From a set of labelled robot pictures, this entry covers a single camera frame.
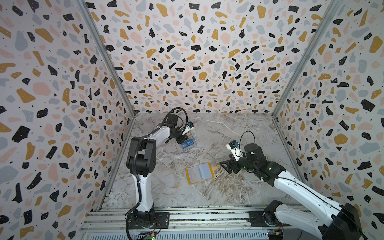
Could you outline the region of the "yellow card holder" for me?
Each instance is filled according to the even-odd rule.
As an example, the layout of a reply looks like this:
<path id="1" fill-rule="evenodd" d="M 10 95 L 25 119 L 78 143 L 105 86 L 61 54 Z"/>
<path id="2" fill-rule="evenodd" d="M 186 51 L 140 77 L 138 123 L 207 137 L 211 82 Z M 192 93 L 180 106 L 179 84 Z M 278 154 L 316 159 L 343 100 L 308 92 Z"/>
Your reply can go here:
<path id="1" fill-rule="evenodd" d="M 215 178 L 215 171 L 220 165 L 214 167 L 210 163 L 200 164 L 197 166 L 186 168 L 187 180 L 189 185 L 194 185 Z"/>

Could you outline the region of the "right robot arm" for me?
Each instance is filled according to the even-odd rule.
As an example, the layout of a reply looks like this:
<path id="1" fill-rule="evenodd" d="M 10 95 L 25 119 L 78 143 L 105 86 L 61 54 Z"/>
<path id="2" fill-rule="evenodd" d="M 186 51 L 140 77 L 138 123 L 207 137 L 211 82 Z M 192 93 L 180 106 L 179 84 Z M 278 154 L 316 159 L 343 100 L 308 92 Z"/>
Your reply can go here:
<path id="1" fill-rule="evenodd" d="M 241 170 L 254 174 L 308 209 L 303 212 L 274 200 L 262 214 L 251 214 L 251 223 L 264 222 L 271 227 L 290 225 L 322 240 L 359 240 L 364 235 L 358 210 L 353 205 L 341 205 L 311 189 L 280 164 L 268 161 L 257 144 L 241 148 L 233 140 L 227 149 L 231 151 L 229 160 L 220 162 L 220 166 L 229 174 Z"/>

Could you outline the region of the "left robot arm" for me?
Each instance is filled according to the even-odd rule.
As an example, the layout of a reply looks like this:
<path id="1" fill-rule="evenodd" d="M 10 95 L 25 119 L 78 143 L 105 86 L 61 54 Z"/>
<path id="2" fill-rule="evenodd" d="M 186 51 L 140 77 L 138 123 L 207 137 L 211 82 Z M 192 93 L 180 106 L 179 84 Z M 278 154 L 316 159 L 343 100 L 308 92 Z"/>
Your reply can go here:
<path id="1" fill-rule="evenodd" d="M 127 219 L 145 226 L 155 222 L 155 203 L 152 197 L 151 174 L 157 164 L 157 146 L 174 139 L 178 144 L 188 139 L 194 125 L 185 110 L 177 107 L 164 117 L 150 133 L 131 139 L 126 166 L 134 179 L 136 203 Z"/>

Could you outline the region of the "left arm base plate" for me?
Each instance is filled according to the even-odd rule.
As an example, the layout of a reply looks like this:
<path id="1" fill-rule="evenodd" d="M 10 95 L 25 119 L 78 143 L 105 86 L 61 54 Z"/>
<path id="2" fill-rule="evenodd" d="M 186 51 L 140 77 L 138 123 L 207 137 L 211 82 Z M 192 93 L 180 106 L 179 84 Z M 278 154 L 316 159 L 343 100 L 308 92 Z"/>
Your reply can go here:
<path id="1" fill-rule="evenodd" d="M 126 229 L 149 230 L 167 229 L 170 223 L 170 213 L 134 211 L 126 221 Z"/>

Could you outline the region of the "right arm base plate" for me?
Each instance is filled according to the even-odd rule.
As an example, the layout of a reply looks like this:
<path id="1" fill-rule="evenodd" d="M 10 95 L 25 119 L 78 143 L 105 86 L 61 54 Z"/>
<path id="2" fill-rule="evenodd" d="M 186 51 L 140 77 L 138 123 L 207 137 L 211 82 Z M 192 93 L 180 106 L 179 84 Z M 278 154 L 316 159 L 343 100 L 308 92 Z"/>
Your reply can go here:
<path id="1" fill-rule="evenodd" d="M 252 227 L 277 227 L 289 226 L 287 224 L 282 224 L 278 221 L 276 216 L 271 213 L 265 213 L 264 211 L 249 211 L 249 218 L 247 221 L 251 224 Z"/>

